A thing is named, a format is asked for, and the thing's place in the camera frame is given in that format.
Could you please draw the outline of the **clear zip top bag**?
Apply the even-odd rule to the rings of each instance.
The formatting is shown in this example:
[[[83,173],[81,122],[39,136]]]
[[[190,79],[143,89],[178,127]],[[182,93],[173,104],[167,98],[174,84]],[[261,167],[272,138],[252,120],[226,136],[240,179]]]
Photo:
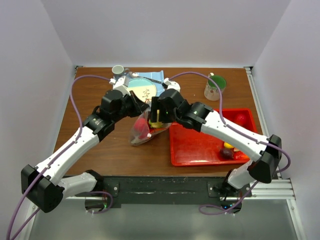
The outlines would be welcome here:
[[[150,112],[151,109],[148,108],[134,122],[129,137],[132,146],[139,146],[150,141],[172,125],[172,123],[162,123],[160,121],[151,122]]]

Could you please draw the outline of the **grey toy fish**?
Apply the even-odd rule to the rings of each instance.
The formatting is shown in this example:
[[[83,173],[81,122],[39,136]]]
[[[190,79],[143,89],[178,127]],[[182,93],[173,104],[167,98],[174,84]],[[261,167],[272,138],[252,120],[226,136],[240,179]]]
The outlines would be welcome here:
[[[150,140],[149,137],[145,137],[145,138],[139,138],[138,136],[133,136],[130,138],[129,143],[131,146],[139,146],[142,145],[146,142],[148,142]]]

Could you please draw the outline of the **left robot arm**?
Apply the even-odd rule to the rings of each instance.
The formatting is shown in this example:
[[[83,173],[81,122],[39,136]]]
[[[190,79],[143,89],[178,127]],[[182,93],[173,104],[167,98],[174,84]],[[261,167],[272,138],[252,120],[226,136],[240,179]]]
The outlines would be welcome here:
[[[37,166],[26,165],[21,170],[23,196],[44,213],[54,210],[67,192],[67,187],[61,183],[65,173],[109,135],[117,122],[126,117],[138,117],[148,107],[133,91],[128,94],[119,90],[107,91],[101,104],[81,123],[73,137]]]

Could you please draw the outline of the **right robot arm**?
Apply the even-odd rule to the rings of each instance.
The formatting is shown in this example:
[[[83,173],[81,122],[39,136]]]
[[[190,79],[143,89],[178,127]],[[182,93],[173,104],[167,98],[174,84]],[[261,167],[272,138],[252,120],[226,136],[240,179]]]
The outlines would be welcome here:
[[[249,161],[231,170],[223,183],[223,192],[235,196],[241,188],[253,181],[271,183],[282,158],[282,140],[273,134],[269,137],[254,133],[225,119],[220,111],[201,103],[188,103],[175,89],[165,90],[151,99],[150,120],[163,123],[177,122],[192,129],[216,137],[249,157]]]

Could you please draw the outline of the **red apple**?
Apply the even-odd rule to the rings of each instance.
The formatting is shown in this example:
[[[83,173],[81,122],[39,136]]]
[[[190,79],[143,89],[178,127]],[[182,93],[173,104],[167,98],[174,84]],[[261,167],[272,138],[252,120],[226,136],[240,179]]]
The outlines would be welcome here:
[[[149,134],[149,125],[144,118],[137,119],[133,125],[133,129],[140,139],[146,138]]]

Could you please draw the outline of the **yellow lemon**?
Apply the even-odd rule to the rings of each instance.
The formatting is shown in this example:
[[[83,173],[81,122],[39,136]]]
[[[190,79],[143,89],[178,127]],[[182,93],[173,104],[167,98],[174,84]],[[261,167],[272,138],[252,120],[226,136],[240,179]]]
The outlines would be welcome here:
[[[224,145],[225,148],[228,148],[228,149],[233,149],[234,148],[231,144],[229,144],[227,142],[224,142],[223,145]]]

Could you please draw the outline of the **yellow apple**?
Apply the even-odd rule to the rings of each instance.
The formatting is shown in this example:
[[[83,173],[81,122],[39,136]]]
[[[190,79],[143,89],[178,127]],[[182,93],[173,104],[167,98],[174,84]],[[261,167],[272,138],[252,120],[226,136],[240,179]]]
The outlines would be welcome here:
[[[149,125],[153,129],[160,129],[160,128],[163,127],[164,124],[162,122],[151,122],[151,121],[149,121]]]

